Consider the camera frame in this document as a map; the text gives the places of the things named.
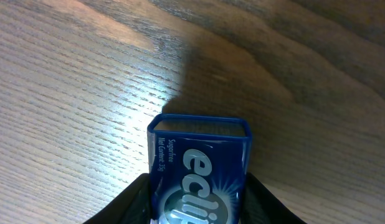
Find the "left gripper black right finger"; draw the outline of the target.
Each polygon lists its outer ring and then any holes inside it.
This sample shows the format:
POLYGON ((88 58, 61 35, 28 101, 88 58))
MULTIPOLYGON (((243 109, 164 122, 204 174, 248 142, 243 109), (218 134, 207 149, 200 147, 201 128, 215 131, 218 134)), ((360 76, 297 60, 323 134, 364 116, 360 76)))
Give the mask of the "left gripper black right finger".
POLYGON ((253 174, 248 173, 240 211, 241 224, 306 224, 253 174))

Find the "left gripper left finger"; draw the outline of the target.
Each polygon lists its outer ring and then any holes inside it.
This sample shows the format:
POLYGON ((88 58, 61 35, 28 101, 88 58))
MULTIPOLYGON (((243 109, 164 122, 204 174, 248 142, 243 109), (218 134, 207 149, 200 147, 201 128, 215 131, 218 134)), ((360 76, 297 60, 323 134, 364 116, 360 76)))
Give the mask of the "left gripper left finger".
POLYGON ((149 174, 141 174, 105 208, 83 224, 149 224, 149 174))

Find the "blue eclipse mint tin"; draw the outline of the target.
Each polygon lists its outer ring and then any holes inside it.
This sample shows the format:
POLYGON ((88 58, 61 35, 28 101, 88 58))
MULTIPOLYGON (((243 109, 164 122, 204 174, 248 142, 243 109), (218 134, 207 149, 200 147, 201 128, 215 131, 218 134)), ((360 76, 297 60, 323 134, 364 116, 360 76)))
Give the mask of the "blue eclipse mint tin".
POLYGON ((152 223, 239 222, 252 145, 245 120, 161 113, 147 134, 152 223))

